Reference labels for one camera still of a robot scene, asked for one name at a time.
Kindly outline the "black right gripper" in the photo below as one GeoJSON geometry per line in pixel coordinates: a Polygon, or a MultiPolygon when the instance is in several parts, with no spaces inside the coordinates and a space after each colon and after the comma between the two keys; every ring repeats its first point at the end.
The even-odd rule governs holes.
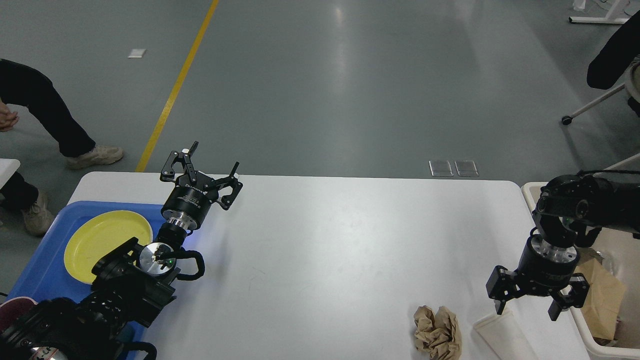
{"type": "Polygon", "coordinates": [[[582,308],[590,285],[582,273],[575,271],[579,260],[574,246],[560,248],[542,235],[530,235],[517,269],[509,271],[496,265],[487,280],[487,296],[494,301],[496,314],[503,314],[508,301],[524,296],[551,297],[548,316],[554,322],[562,312],[582,308]]]}

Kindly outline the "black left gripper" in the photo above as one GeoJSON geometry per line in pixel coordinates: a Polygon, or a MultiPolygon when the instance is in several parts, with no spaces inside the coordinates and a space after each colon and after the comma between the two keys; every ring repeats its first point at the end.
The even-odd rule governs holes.
{"type": "Polygon", "coordinates": [[[205,173],[197,172],[192,155],[198,146],[199,142],[194,141],[190,148],[180,152],[171,151],[160,171],[161,182],[174,183],[169,198],[161,208],[162,217],[167,223],[186,231],[201,228],[214,203],[223,210],[229,210],[243,188],[237,175],[240,166],[238,161],[226,177],[211,178],[205,173]],[[181,166],[181,173],[174,169],[176,164],[181,166]]]}

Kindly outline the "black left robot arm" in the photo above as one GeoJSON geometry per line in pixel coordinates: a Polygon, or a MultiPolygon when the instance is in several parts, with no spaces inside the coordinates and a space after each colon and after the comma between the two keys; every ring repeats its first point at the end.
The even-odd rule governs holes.
{"type": "Polygon", "coordinates": [[[176,299],[174,281],[205,274],[201,253],[183,244],[202,227],[213,204],[228,210],[243,188],[238,162],[221,178],[196,170],[192,157],[198,145],[173,151],[162,167],[160,180],[174,187],[152,242],[141,245],[131,237],[103,255],[93,265],[95,278],[82,301],[43,300],[10,319],[1,329],[3,360],[116,360],[131,352],[157,358],[151,342],[125,341],[123,330],[130,322],[150,327],[176,299]]]}

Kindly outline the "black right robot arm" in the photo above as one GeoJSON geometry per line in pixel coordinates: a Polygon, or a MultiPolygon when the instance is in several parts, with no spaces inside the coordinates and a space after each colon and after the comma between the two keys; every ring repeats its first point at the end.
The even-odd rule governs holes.
{"type": "Polygon", "coordinates": [[[561,175],[541,187],[531,212],[534,227],[510,271],[494,267],[486,283],[487,296],[502,315],[510,300],[523,296],[551,297],[548,315],[556,321],[561,312],[585,305],[590,285],[576,272],[580,248],[594,245],[603,229],[640,232],[638,183],[615,182],[604,170],[584,170],[561,175]]]}

